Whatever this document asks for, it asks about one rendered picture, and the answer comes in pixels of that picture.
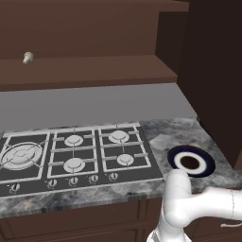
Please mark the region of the dark blue and white plate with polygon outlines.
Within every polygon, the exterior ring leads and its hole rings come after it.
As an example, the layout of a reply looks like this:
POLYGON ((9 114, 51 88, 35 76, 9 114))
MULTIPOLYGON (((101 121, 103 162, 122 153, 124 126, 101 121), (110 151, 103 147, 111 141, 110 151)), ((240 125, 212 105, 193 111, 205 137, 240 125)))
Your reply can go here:
POLYGON ((172 147, 167 153, 167 160, 174 169, 181 169, 193 178, 208 177, 216 169, 214 158, 194 146, 172 147))

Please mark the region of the brown base cabinet door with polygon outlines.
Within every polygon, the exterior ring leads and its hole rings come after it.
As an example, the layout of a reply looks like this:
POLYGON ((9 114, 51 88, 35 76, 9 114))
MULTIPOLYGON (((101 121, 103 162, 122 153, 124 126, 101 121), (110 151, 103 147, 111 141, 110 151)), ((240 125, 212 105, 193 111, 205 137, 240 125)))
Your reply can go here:
POLYGON ((239 220, 215 217, 196 219, 184 231, 192 242, 242 242, 242 226, 238 228, 220 228, 221 223, 236 224, 239 220))

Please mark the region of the tall dark brown cabinet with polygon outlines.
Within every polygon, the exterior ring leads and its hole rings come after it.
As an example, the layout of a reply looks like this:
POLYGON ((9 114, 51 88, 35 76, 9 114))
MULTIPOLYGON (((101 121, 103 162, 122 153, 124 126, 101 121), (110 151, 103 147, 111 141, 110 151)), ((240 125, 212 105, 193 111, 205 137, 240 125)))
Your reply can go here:
POLYGON ((242 0, 168 0, 156 55, 231 167, 242 170, 242 0))

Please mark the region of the white cabinet knob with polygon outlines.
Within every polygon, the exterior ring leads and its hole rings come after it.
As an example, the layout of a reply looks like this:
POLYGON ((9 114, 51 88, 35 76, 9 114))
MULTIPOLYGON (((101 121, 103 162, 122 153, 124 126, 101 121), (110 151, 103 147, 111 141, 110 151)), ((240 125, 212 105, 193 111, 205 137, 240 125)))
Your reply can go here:
POLYGON ((28 64, 34 60, 34 55, 31 52, 25 52, 23 64, 28 64))

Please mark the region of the brown drawer front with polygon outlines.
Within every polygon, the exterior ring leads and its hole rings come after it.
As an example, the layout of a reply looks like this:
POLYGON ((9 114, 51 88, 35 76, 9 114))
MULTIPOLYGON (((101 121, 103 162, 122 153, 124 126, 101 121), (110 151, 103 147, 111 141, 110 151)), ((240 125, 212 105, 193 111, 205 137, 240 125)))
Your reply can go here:
POLYGON ((129 201, 95 207, 0 219, 0 233, 20 238, 48 233, 69 232, 97 226, 135 221, 138 202, 129 201))

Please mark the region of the black gas hob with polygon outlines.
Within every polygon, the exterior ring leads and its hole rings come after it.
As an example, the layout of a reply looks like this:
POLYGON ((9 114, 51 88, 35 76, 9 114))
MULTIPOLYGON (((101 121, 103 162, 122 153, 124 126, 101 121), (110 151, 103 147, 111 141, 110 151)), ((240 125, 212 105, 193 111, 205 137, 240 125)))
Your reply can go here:
POLYGON ((6 132, 0 137, 0 198, 162 179, 138 123, 6 132), (116 181, 109 180, 113 172, 116 181), (98 176, 96 184, 89 183, 92 175, 98 176), (78 178, 75 186, 69 184, 73 177, 78 178), (53 179, 57 185, 48 188, 53 179), (15 183, 20 189, 11 194, 15 183))

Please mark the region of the brown wall cabinet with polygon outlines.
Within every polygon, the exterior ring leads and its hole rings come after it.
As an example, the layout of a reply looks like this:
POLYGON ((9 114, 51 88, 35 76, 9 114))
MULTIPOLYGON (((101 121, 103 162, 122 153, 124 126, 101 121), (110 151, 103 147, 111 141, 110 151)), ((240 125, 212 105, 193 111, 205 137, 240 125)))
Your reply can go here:
POLYGON ((168 0, 0 0, 0 92, 169 83, 156 55, 168 0), (25 52, 34 60, 23 64, 25 52))

